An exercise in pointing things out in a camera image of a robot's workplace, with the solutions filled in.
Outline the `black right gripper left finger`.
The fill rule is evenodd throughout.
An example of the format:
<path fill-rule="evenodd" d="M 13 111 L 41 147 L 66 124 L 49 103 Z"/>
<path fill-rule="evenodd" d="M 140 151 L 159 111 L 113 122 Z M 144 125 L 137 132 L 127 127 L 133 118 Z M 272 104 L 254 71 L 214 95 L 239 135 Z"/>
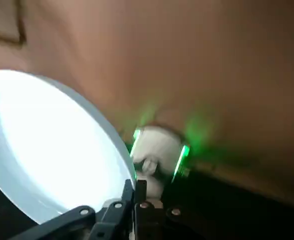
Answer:
<path fill-rule="evenodd" d="M 120 200 L 98 212 L 82 205 L 43 224 L 34 226 L 13 240 L 121 240 L 127 237 L 131 216 L 133 186 L 125 181 Z"/>

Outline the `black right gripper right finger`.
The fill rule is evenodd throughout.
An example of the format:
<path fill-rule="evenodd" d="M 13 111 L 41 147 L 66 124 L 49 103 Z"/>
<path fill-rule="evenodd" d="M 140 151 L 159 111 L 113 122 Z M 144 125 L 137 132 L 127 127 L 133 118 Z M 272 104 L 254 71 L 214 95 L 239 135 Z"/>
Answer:
<path fill-rule="evenodd" d="M 136 240 L 183 240 L 187 228 L 177 207 L 156 208 L 147 200 L 147 181 L 136 182 L 134 194 L 134 234 Z"/>

